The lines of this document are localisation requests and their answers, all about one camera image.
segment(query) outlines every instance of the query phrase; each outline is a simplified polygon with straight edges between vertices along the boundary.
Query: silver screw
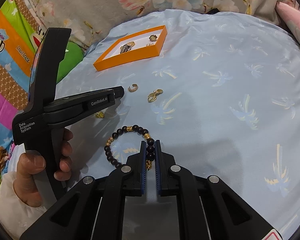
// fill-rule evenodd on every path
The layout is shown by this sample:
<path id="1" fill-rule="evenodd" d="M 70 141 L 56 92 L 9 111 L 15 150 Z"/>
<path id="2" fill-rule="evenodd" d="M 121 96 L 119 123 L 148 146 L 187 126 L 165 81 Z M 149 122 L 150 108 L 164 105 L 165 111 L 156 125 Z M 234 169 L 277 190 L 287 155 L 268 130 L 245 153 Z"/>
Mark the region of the silver screw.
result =
<path id="1" fill-rule="evenodd" d="M 131 167 L 130 166 L 123 166 L 121 168 L 121 171 L 124 172 L 124 173 L 127 173 L 127 172 L 131 171 Z"/>
<path id="2" fill-rule="evenodd" d="M 212 175 L 209 177 L 210 182 L 212 183 L 218 183 L 219 182 L 219 178 L 215 175 Z"/>
<path id="3" fill-rule="evenodd" d="M 84 184 L 90 184 L 91 182 L 93 182 L 93 177 L 91 176 L 84 177 L 82 181 Z"/>
<path id="4" fill-rule="evenodd" d="M 181 168 L 180 168 L 180 166 L 178 166 L 178 165 L 173 165 L 173 166 L 170 167 L 170 169 L 171 169 L 172 171 L 174 171 L 174 172 L 181 171 Z"/>

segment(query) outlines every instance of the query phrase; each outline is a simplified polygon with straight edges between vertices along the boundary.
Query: finger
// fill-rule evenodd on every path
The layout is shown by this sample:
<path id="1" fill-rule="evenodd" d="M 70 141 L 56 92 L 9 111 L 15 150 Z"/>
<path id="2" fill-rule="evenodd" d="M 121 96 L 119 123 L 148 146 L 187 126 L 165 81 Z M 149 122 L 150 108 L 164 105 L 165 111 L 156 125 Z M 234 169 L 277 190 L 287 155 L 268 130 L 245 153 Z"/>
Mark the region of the finger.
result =
<path id="1" fill-rule="evenodd" d="M 64 157 L 60 160 L 60 169 L 64 172 L 71 170 L 72 160 L 70 157 Z"/>
<path id="2" fill-rule="evenodd" d="M 69 141 L 72 138 L 73 138 L 73 133 L 69 129 L 65 128 L 65 131 L 63 133 L 63 139 Z"/>
<path id="3" fill-rule="evenodd" d="M 34 192 L 37 190 L 32 174 L 37 174 L 44 170 L 46 162 L 36 151 L 27 151 L 20 155 L 17 164 L 18 187 L 22 191 Z"/>
<path id="4" fill-rule="evenodd" d="M 59 181 L 68 180 L 68 179 L 70 179 L 70 177 L 71 177 L 71 171 L 68 171 L 68 172 L 56 171 L 54 173 L 54 178 Z"/>
<path id="5" fill-rule="evenodd" d="M 67 141 L 62 141 L 62 146 L 61 146 L 61 153 L 63 156 L 68 157 L 72 153 L 72 147 L 70 143 Z"/>

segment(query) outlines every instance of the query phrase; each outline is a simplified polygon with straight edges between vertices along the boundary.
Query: orange box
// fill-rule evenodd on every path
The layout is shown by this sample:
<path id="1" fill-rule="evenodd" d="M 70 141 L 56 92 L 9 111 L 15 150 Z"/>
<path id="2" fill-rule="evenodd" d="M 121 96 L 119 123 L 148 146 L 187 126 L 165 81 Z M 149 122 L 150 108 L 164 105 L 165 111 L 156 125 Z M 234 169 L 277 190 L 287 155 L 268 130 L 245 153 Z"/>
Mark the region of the orange box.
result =
<path id="1" fill-rule="evenodd" d="M 156 35 L 158 37 L 157 41 L 152 46 L 146 46 L 150 43 L 150 35 Z M 160 55 L 166 36 L 167 29 L 162 25 L 120 38 L 93 65 L 96 70 L 101 71 L 128 62 L 157 57 Z M 135 42 L 135 46 L 130 51 L 120 54 L 120 47 L 131 41 Z"/>

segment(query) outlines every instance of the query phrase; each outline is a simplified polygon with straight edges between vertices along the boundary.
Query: bracelet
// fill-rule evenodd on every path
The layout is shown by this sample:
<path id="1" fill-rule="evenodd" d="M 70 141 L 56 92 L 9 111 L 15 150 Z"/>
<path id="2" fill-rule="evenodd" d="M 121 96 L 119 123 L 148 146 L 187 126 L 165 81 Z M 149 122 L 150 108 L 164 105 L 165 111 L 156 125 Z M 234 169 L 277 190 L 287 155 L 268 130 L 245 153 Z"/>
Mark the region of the bracelet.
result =
<path id="1" fill-rule="evenodd" d="M 142 134 L 146 141 L 147 141 L 147 155 L 146 155 L 146 169 L 148 171 L 152 168 L 152 161 L 154 161 L 154 139 L 151 138 L 149 131 L 147 129 L 143 129 L 141 126 L 134 125 L 134 126 L 123 126 L 122 129 L 118 129 L 117 132 L 114 132 L 112 136 L 107 140 L 106 146 L 104 147 L 104 150 L 106 152 L 107 160 L 114 165 L 116 168 L 120 168 L 122 166 L 122 163 L 118 162 L 117 159 L 115 159 L 112 156 L 110 145 L 111 143 L 116 140 L 120 135 L 123 135 L 123 133 L 126 132 L 137 132 L 138 134 Z"/>

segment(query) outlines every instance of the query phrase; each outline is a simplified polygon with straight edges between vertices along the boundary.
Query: red and white sticker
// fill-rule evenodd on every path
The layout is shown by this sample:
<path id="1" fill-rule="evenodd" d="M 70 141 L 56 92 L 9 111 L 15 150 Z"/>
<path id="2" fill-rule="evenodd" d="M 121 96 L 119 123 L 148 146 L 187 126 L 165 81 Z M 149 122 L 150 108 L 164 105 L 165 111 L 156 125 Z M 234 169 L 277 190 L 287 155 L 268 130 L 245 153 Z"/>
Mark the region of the red and white sticker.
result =
<path id="1" fill-rule="evenodd" d="M 277 230 L 272 229 L 262 240 L 282 240 Z"/>

